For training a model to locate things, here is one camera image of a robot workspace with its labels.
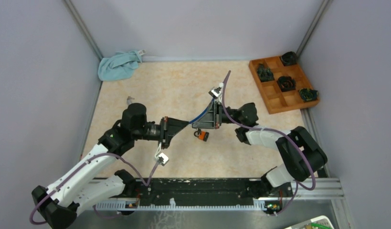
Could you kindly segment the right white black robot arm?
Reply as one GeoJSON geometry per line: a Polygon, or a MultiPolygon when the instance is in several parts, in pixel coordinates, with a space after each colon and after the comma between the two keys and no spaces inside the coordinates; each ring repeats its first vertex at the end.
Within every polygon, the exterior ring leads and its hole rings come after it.
{"type": "Polygon", "coordinates": [[[298,126],[282,132],[260,126],[257,121],[254,103],[232,109],[212,100],[190,124],[196,129],[194,135],[203,141],[207,139],[207,133],[202,132],[202,129],[218,129],[222,124],[238,124],[235,133],[240,142],[278,150],[282,164],[261,177],[262,192],[268,197],[275,196],[285,183],[305,181],[327,163],[326,154],[304,127],[298,126]]]}

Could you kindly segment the orange black padlock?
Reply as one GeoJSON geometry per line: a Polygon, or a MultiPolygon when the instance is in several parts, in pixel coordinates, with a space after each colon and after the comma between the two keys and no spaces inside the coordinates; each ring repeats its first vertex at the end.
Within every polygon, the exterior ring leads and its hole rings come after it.
{"type": "Polygon", "coordinates": [[[209,138],[209,132],[197,129],[193,135],[201,141],[207,142],[209,138]]]}

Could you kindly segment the blue cable lock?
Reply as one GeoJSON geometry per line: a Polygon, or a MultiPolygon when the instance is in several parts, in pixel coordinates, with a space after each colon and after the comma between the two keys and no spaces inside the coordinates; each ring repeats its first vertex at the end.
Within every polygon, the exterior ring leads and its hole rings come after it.
{"type": "MultiPolygon", "coordinates": [[[[134,100],[133,97],[128,96],[127,97],[127,105],[131,105],[133,103],[133,100],[134,100]]],[[[206,113],[208,112],[208,110],[210,109],[210,107],[212,106],[214,101],[215,101],[214,99],[211,99],[211,101],[209,102],[207,107],[197,117],[195,117],[192,120],[190,120],[189,124],[191,125],[191,124],[197,122],[198,120],[200,120],[202,117],[204,117],[206,115],[206,113]]]]}

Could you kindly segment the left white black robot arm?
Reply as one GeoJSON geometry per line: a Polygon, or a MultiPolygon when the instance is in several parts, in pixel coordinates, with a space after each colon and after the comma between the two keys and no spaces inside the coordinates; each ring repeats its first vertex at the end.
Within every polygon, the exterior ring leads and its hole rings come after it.
{"type": "Polygon", "coordinates": [[[172,138],[189,124],[171,117],[163,117],[159,124],[147,121],[147,109],[143,104],[131,103],[122,112],[111,129],[107,130],[93,146],[91,151],[61,178],[47,187],[37,186],[32,191],[35,203],[29,221],[40,225],[33,219],[39,212],[44,218],[42,224],[53,229],[69,227],[82,212],[95,207],[98,202],[109,197],[122,195],[126,198],[134,195],[136,179],[126,170],[119,170],[106,180],[86,188],[86,185],[108,165],[120,160],[131,167],[144,186],[149,186],[158,166],[164,166],[168,157],[162,153],[169,147],[172,138]],[[137,140],[156,141],[155,165],[147,179],[122,156],[132,149],[137,140]]]}

